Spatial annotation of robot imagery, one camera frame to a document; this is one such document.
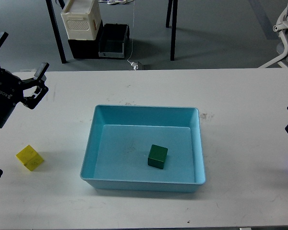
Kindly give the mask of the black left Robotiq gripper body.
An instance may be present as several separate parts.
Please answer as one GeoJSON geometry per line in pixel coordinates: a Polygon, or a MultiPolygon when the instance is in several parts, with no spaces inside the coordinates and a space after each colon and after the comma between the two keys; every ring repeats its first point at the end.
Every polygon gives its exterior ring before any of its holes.
{"type": "Polygon", "coordinates": [[[22,80],[5,69],[0,70],[0,128],[23,97],[22,80]]]}

